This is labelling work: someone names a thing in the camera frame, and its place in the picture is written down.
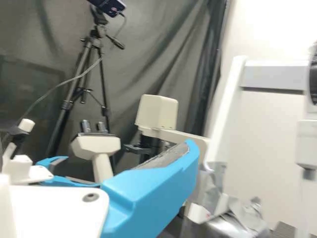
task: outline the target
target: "phone mount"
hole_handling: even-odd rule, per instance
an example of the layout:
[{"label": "phone mount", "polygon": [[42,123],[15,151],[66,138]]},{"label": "phone mount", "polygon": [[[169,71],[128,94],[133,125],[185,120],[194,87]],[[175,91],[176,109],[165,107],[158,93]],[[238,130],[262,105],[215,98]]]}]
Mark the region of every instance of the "phone mount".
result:
[{"label": "phone mount", "polygon": [[90,6],[90,11],[94,18],[95,28],[91,31],[90,35],[98,39],[107,37],[110,41],[119,49],[124,50],[125,45],[119,42],[115,37],[112,37],[106,33],[106,25],[109,21],[105,18],[103,12],[97,8]]}]

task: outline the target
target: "black mount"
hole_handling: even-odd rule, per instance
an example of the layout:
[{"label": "black mount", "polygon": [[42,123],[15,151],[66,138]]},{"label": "black mount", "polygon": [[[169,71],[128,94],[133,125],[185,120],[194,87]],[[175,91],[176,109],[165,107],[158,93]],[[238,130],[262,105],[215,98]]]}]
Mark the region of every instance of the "black mount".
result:
[{"label": "black mount", "polygon": [[[98,55],[98,58],[102,59],[102,39],[104,37],[109,38],[111,42],[118,48],[122,50],[125,48],[125,46],[122,43],[120,43],[116,38],[111,37],[106,33],[106,25],[108,24],[108,21],[103,15],[103,13],[97,8],[93,7],[91,7],[91,13],[94,17],[95,25],[94,28],[90,31],[89,36],[84,39],[81,39],[81,41],[84,43],[84,46],[83,51],[81,53],[81,57],[76,67],[74,75],[75,77],[82,74],[87,68],[89,68],[94,63],[96,54]],[[106,80],[102,60],[99,62],[99,68],[103,95],[102,102],[98,101],[98,99],[96,99],[96,97],[92,94],[92,90],[88,88],[91,72],[88,72],[84,78],[73,81],[69,87],[68,93],[60,109],[59,117],[57,119],[53,133],[51,135],[48,148],[46,150],[46,157],[56,155],[70,112],[73,109],[74,103],[79,98],[81,98],[80,103],[85,104],[87,95],[90,95],[101,106],[101,114],[105,118],[105,129],[108,131],[108,133],[110,133],[110,110],[108,108],[107,103]],[[113,157],[111,158],[111,165],[114,171],[115,162]]]},{"label": "black mount", "polygon": [[13,153],[10,156],[10,159],[13,159],[14,156],[16,156],[19,153],[19,151],[20,151],[20,149],[22,147],[22,144],[23,144],[26,136],[29,135],[29,133],[24,131],[24,130],[22,130],[22,129],[20,129],[17,125],[0,128],[0,132],[6,132],[10,136],[12,136],[12,139],[11,139],[11,141],[9,143],[12,142],[16,146],[16,148],[14,149]]},{"label": "black mount", "polygon": [[123,145],[123,148],[125,152],[140,155],[139,164],[142,164],[160,153],[160,144],[160,139],[140,135],[140,143],[125,144]]}]

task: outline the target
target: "metal screw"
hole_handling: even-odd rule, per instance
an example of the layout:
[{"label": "metal screw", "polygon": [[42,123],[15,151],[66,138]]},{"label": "metal screw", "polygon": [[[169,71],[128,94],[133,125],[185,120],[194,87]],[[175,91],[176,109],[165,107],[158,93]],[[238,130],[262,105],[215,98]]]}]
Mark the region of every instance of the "metal screw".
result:
[{"label": "metal screw", "polygon": [[83,197],[84,202],[94,202],[99,198],[99,194],[96,193],[88,193]]}]

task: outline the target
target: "cable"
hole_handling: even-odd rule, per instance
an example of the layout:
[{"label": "cable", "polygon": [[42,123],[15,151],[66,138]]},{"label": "cable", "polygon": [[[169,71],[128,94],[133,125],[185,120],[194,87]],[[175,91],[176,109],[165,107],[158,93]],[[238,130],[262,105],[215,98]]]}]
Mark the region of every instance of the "cable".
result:
[{"label": "cable", "polygon": [[[82,78],[83,76],[85,76],[87,73],[89,73],[94,67],[96,67],[97,64],[99,64],[99,62],[102,60],[102,58],[99,58],[98,60],[96,60],[88,69],[86,69],[83,73],[81,73],[80,75],[73,77],[71,79],[68,79],[64,82],[61,82],[60,84],[56,85],[54,88],[51,88],[49,91],[47,91],[43,96],[39,97],[26,111],[25,113],[18,119],[18,122],[20,122],[23,118],[25,118],[32,110],[33,108],[38,105],[38,103],[40,103],[42,100],[44,100],[47,96],[49,96],[55,89],[70,83],[72,81],[78,80],[80,78]],[[2,140],[2,144],[7,140],[9,134],[7,133]]]},{"label": "cable", "polygon": [[207,172],[211,173],[211,174],[214,174],[214,169],[210,168],[209,167],[209,164],[208,164],[208,161],[207,161],[207,158],[205,157],[204,158],[204,162],[203,162],[203,165],[204,165],[204,168]]},{"label": "cable", "polygon": [[125,27],[125,25],[127,24],[127,18],[126,18],[126,16],[125,16],[122,12],[119,13],[119,15],[123,17],[124,21],[123,21],[122,25],[120,26],[120,28],[119,28],[119,29],[117,30],[117,32],[115,33],[115,35],[113,36],[114,38],[116,38],[116,37],[119,35],[119,33],[122,31],[122,29],[123,29],[123,28]]}]

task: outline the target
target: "smartphone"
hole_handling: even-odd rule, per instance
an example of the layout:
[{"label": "smartphone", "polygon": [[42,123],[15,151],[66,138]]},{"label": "smartphone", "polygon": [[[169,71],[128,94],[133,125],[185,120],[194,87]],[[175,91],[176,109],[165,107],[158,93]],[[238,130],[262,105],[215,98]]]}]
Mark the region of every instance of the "smartphone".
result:
[{"label": "smartphone", "polygon": [[110,17],[116,17],[120,12],[126,9],[126,5],[120,0],[88,0],[88,1]]}]

